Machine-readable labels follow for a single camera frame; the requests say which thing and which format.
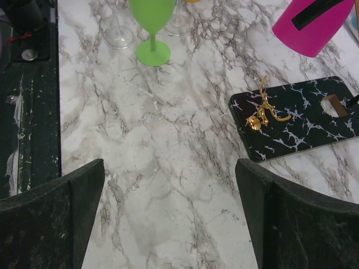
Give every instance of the magenta cup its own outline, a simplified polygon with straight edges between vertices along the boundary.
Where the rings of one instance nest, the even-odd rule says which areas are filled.
[[[273,33],[280,41],[308,57],[318,55],[343,25],[354,5],[354,0],[345,0],[298,31],[292,19],[313,2],[314,0],[293,0],[273,26]]]

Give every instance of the green wine glass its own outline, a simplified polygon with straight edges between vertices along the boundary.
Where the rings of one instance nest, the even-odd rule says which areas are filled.
[[[130,9],[137,22],[150,34],[150,40],[136,49],[138,60],[147,66],[160,66],[171,57],[169,46],[156,40],[156,34],[172,16],[176,0],[130,0]]]

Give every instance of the gold jewelry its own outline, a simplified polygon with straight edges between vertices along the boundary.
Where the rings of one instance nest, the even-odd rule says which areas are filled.
[[[258,131],[262,124],[264,124],[264,126],[268,126],[269,120],[265,115],[266,109],[269,109],[273,118],[275,118],[279,122],[285,122],[286,120],[289,120],[292,117],[291,115],[288,115],[285,118],[281,118],[276,115],[276,113],[274,111],[275,106],[270,105],[268,103],[268,94],[263,92],[263,86],[264,86],[264,82],[265,82],[266,78],[267,78],[267,76],[264,76],[264,78],[262,79],[262,82],[260,83],[259,93],[263,98],[263,103],[260,105],[260,107],[257,111],[257,116],[250,116],[249,118],[247,118],[247,123],[255,131]]]

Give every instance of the yellow object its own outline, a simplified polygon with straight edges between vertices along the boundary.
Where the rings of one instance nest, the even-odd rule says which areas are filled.
[[[275,118],[279,122],[285,122],[286,120],[289,120],[292,117],[291,115],[288,115],[285,118],[281,118],[281,117],[276,115],[276,113],[274,111],[275,106],[270,105],[268,103],[268,94],[263,92],[263,85],[264,85],[264,82],[265,82],[266,78],[267,78],[267,76],[264,76],[264,78],[262,79],[262,82],[260,84],[260,88],[259,88],[259,93],[263,98],[263,103],[260,105],[260,107],[258,109],[257,116],[256,117],[255,116],[250,116],[247,119],[248,124],[255,131],[258,131],[262,124],[264,124],[264,126],[268,126],[269,120],[265,115],[265,110],[266,109],[269,109],[269,111],[270,111],[271,115],[273,116],[273,118]]]

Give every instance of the black marble tray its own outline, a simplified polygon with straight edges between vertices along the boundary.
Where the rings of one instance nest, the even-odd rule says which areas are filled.
[[[278,116],[291,115],[286,122],[276,121],[268,110],[268,126],[254,131],[247,118],[256,115],[263,102],[259,90],[234,94],[229,108],[251,160],[259,162],[298,151],[324,146],[359,134],[359,105],[347,109],[348,115],[335,118],[321,107],[323,97],[336,94],[340,103],[353,98],[339,77],[299,82],[264,90]]]

